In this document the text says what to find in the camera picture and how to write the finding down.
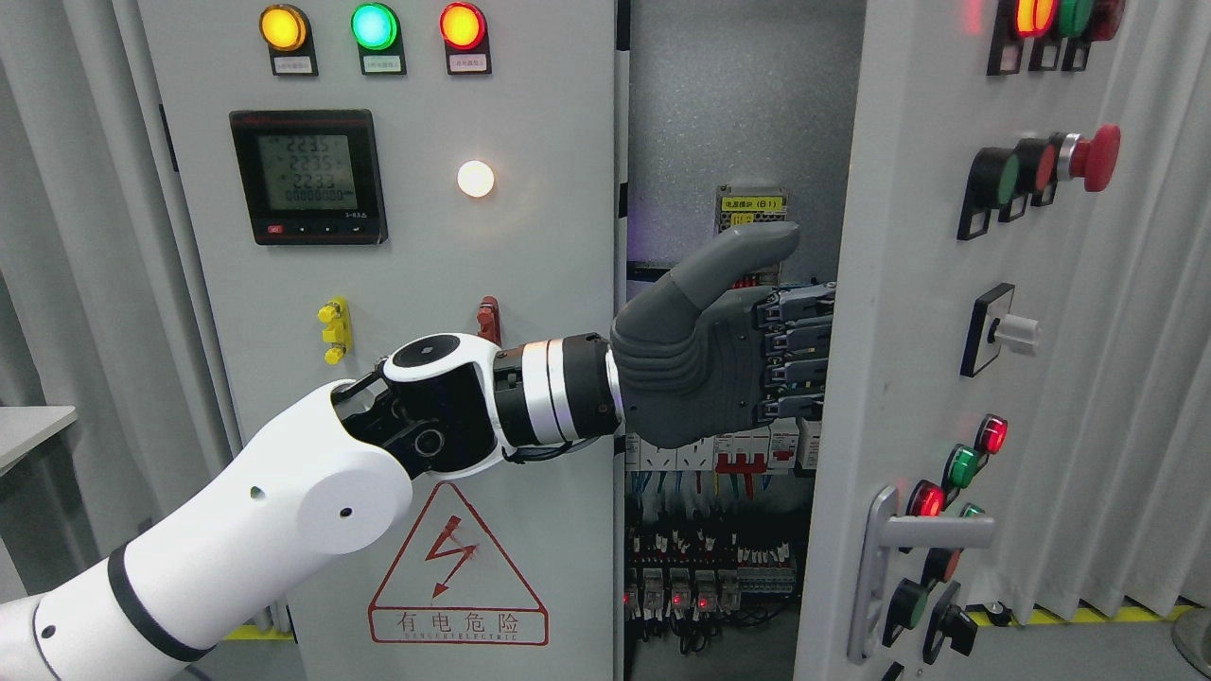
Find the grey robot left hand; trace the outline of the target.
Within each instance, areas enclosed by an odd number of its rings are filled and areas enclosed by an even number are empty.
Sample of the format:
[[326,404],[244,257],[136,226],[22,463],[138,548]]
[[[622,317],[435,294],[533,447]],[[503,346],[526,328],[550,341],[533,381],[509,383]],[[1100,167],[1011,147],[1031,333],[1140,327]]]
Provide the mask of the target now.
[[794,221],[727,229],[616,314],[610,349],[624,422],[662,448],[765,427],[817,420],[832,310],[822,288],[739,288],[799,246]]

